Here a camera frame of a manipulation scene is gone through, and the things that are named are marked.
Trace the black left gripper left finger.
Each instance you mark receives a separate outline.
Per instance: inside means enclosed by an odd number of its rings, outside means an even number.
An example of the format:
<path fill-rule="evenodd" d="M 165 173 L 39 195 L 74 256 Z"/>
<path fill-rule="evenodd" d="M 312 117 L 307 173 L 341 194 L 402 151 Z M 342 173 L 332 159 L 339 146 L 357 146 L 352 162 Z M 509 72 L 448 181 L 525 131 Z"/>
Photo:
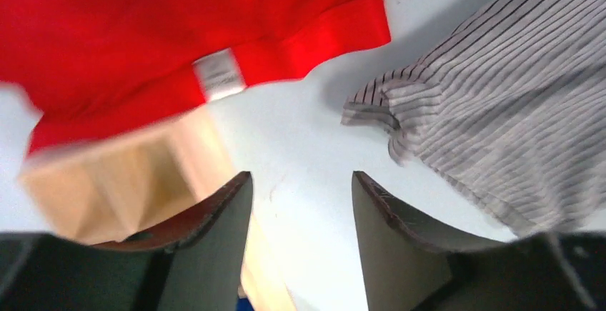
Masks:
<path fill-rule="evenodd" d="M 1 235 L 3 310 L 234 310 L 252 209 L 240 172 L 212 196 L 123 242 Z"/>

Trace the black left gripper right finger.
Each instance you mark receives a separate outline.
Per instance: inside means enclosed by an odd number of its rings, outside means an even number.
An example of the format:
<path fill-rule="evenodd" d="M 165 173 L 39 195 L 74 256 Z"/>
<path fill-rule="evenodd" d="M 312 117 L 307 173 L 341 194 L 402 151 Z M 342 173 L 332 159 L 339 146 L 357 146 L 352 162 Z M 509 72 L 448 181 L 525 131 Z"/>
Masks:
<path fill-rule="evenodd" d="M 498 242 L 440 222 L 368 174 L 352 202 L 370 310 L 603 310 L 605 233 Z"/>

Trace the grey striped underwear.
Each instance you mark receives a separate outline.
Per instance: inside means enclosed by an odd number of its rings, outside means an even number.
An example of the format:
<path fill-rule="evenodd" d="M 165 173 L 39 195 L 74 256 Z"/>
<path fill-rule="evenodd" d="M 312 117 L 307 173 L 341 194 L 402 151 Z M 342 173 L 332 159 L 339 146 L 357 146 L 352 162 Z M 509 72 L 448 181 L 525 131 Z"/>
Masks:
<path fill-rule="evenodd" d="M 519 236 L 573 230 L 605 207 L 605 0 L 494 0 L 431 52 L 350 97 Z"/>

